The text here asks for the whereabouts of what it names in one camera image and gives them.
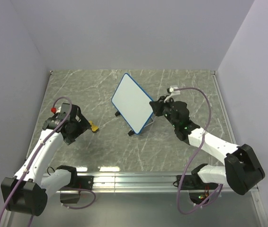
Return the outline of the yellow eraser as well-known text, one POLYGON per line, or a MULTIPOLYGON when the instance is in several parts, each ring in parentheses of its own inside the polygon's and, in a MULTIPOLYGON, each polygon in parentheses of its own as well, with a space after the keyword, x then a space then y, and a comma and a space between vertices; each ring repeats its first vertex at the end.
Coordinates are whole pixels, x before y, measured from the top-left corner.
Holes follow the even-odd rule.
POLYGON ((96 133, 99 130, 99 127, 96 126, 92 121, 89 121, 90 129, 93 133, 96 133))

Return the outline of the blue framed whiteboard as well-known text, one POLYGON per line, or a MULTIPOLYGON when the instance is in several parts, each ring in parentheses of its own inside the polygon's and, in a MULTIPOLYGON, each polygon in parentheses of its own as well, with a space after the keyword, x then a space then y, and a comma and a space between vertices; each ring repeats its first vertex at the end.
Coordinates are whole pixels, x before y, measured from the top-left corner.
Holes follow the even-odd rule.
POLYGON ((116 111, 119 111, 133 125, 144 124, 153 115, 149 102, 153 99, 131 77, 125 73, 114 94, 111 102, 116 111))

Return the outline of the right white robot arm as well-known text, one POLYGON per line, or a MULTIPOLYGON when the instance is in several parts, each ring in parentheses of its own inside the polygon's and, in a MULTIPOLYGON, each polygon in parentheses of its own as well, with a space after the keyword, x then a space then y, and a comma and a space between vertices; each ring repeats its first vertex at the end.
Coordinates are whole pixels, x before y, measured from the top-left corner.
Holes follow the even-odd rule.
POLYGON ((201 164, 189 176, 197 189, 208 183, 224 184, 239 195, 244 195, 265 178, 265 172, 253 150, 247 144, 237 145, 222 140, 195 124, 189 118, 187 104, 165 97, 149 104, 156 116, 164 116, 173 126, 177 138, 213 156, 222 166, 201 164))

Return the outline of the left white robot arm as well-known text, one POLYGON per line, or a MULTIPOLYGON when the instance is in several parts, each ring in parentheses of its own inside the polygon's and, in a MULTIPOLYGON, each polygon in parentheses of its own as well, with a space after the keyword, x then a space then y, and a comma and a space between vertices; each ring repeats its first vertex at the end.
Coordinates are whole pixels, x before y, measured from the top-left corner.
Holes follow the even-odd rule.
POLYGON ((63 143, 74 143, 91 129, 91 124, 74 104, 62 103, 58 109, 52 108, 52 112, 53 116, 44 122, 39 140, 23 166, 1 183, 8 211, 40 216, 48 199, 58 190, 73 190, 79 185, 77 169, 72 166, 61 165, 49 177, 43 176, 57 149, 63 143))

